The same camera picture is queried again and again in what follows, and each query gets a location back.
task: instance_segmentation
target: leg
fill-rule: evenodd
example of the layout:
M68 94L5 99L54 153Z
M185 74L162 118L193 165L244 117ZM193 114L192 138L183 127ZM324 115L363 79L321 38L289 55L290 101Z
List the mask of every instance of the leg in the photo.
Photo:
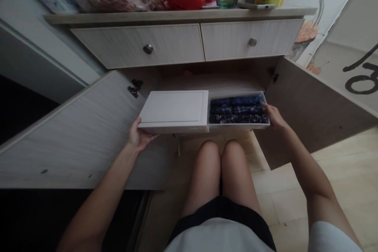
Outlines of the leg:
M222 154L222 195L262 216L247 157L236 140L227 142Z
M219 195L221 156L214 141L206 141L198 150L181 217L193 214L198 208Z

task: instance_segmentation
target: sleeve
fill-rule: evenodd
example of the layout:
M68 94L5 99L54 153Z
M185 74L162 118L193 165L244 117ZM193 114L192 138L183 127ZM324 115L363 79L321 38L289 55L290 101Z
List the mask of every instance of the sleeve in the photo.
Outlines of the sleeve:
M308 252L363 252L360 247L336 226L315 222L309 232Z

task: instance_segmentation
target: phone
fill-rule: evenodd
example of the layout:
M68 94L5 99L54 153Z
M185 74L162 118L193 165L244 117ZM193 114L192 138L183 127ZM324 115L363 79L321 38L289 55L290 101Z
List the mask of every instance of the phone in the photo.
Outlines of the phone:
M244 8L244 9L250 9L250 10L271 10L276 8L275 4L262 4L262 5L256 5L256 4L249 4L249 3L242 3L238 2L237 6L239 8Z

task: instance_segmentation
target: shorts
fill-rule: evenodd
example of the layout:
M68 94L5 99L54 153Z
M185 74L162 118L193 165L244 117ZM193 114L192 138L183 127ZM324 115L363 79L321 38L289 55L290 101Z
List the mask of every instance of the shorts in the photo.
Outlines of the shorts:
M265 220L254 210L239 205L224 196L215 197L210 202L200 207L194 214L180 219L173 229L167 245L184 230L199 226L205 221L216 217L235 221L249 227L257 237L276 251L272 234Z

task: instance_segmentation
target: white shirt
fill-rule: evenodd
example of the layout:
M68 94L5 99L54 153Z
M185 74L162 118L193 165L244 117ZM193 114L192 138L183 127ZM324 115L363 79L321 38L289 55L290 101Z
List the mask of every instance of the white shirt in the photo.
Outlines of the white shirt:
M232 220L213 218L191 227L172 240L165 252L272 252L247 226ZM309 252L362 252L344 232L328 222L318 221L309 232Z

